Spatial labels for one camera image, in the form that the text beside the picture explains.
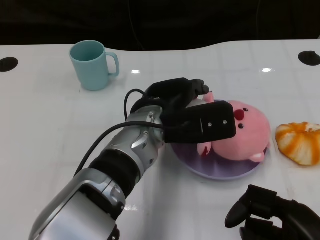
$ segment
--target dark background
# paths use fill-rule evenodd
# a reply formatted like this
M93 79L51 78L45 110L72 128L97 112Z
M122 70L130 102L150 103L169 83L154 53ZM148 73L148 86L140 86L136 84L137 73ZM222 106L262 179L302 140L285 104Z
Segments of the dark background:
M0 3L0 45L97 40L118 50L185 50L228 41L320 36L319 0L0 0Z

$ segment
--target plush toy nose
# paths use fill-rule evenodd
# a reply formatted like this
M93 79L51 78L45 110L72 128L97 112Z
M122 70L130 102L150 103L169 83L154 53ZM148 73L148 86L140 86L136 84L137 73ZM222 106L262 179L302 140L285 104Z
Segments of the plush toy nose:
M245 112L242 109L234 111L234 117L238 121L241 121L245 118Z

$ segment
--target light blue mug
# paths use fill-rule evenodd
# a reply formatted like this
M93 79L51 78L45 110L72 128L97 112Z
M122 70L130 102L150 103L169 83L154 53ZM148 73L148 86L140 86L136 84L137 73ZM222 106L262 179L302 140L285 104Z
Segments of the light blue mug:
M90 91L104 89L109 77L119 75L119 60L115 53L106 52L105 46L93 40L78 42L69 52L76 75L81 85ZM109 73L107 57L114 58L116 72Z

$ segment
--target black cable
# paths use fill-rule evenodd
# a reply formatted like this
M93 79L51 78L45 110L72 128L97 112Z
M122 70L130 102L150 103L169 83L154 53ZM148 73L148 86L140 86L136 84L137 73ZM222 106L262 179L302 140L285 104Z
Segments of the black cable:
M129 20L130 20L130 25L131 25L131 30L132 30L133 36L134 36L136 42L138 43L138 46L142 49L142 51L145 51L146 49L144 48L142 43L139 41L137 34L136 34L136 31L135 31L134 24L132 22L130 0L128 0L128 10L129 10Z
M261 0L259 0L258 2L258 7L256 8L256 17L255 17L255 21L256 21L256 39L259 40L259 11L260 11L260 4L261 4Z
M109 128L107 131L105 131L95 142L94 144L90 147L90 149L88 150L88 152L85 154L84 158L82 159L82 161L80 162L77 170L75 171L74 176L76 176L84 167L84 165L86 164L88 158L90 157L90 155L93 153L93 151L96 149L96 147L99 145L99 143L110 133L112 133L114 130L120 129L120 128L124 128L124 127L129 127L129 126L143 126L143 127L151 127L151 128L156 128L156 129L164 129L164 126L161 124L155 124L152 122L146 122L146 121L129 121L129 122L124 122L124 123L120 123L118 125L115 125L111 128Z
M124 108L124 118L125 118L125 120L127 120L127 118L128 118L128 114L127 114L127 102L128 102L128 98L129 98L130 94L135 93L135 92L141 93L143 96L146 96L146 93L145 93L144 91L140 90L140 89L132 89L131 91L129 91L129 92L126 94L126 96L125 96L125 98L124 98L124 107L123 107L123 108Z

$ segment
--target black hole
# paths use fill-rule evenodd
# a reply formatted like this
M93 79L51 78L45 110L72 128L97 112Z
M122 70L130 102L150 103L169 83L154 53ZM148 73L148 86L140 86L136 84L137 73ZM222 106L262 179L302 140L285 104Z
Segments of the black hole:
M0 72L9 72L12 69L16 68L19 61L14 57L6 57L0 60Z
M300 62L308 66L318 66L320 64L320 56L314 51L303 51L298 58Z

